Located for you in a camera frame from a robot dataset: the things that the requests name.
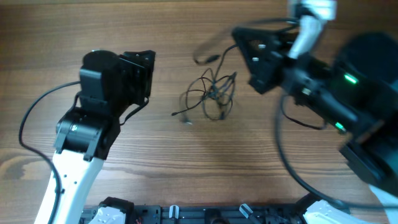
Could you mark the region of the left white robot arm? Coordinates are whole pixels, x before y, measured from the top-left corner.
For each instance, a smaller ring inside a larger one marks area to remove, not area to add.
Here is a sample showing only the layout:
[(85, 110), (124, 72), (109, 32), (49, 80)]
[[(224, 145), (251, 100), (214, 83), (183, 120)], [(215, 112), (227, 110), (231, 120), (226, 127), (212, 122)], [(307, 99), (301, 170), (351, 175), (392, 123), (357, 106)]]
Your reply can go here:
[(88, 193), (124, 122), (149, 102), (155, 52), (117, 55), (95, 50), (83, 57), (81, 90), (56, 125), (52, 172), (36, 223), (78, 223)]

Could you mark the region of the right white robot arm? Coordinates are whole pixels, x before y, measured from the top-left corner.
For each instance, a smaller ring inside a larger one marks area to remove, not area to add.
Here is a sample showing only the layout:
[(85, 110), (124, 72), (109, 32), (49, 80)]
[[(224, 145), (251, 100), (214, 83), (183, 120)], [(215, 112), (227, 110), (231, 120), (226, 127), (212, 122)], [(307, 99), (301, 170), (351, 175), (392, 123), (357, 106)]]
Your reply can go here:
[(349, 40), (329, 65), (312, 55), (336, 1), (291, 1), (289, 26), (261, 30), (255, 22), (232, 36), (260, 94), (275, 87), (281, 99), (319, 115), (351, 139), (341, 148), (348, 167), (365, 183), (391, 223), (397, 222), (397, 42), (383, 32)]

